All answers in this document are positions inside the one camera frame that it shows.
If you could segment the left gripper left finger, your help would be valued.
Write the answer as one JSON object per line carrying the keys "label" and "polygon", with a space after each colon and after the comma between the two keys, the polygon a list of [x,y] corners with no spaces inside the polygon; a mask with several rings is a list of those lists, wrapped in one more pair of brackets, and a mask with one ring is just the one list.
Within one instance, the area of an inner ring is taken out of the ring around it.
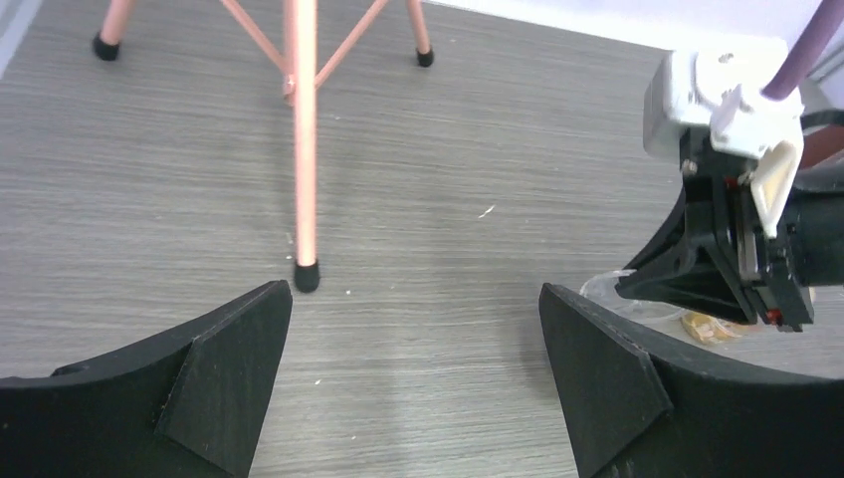
{"label": "left gripper left finger", "polygon": [[1,381],[5,477],[245,477],[293,299],[272,281],[39,378]]}

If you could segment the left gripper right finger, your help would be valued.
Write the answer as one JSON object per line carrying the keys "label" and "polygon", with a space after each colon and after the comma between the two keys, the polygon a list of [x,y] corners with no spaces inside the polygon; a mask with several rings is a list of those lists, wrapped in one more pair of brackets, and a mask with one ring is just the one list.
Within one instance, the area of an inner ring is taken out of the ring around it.
{"label": "left gripper right finger", "polygon": [[726,358],[544,284],[538,311],[583,477],[839,477],[843,383]]}

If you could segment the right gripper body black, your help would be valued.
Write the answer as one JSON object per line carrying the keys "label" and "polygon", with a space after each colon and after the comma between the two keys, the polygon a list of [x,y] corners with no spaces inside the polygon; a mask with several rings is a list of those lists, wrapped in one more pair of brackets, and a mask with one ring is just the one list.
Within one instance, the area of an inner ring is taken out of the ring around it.
{"label": "right gripper body black", "polygon": [[700,128],[686,132],[680,153],[698,166],[683,191],[723,191],[741,284],[758,295],[758,320],[783,331],[814,321],[812,287],[843,282],[843,163],[831,158],[795,176],[777,235],[764,235],[750,194],[747,160],[717,152]]}

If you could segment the clear pill bottle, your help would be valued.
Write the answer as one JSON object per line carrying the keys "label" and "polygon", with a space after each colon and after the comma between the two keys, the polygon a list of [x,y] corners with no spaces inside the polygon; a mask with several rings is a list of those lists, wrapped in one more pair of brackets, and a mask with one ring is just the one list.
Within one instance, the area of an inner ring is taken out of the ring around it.
{"label": "clear pill bottle", "polygon": [[743,326],[668,304],[630,300],[620,297],[616,285],[633,270],[608,271],[587,280],[579,294],[616,315],[674,335],[682,328],[692,341],[712,347],[742,338],[755,327]]}

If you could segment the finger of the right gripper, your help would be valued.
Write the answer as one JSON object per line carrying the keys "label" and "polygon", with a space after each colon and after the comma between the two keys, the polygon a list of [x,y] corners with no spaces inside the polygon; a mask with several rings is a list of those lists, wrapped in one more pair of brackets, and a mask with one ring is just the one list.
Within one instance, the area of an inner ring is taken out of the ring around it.
{"label": "finger of the right gripper", "polygon": [[624,299],[660,302],[742,325],[758,322],[758,295],[741,284],[723,191],[680,193],[615,286]]}

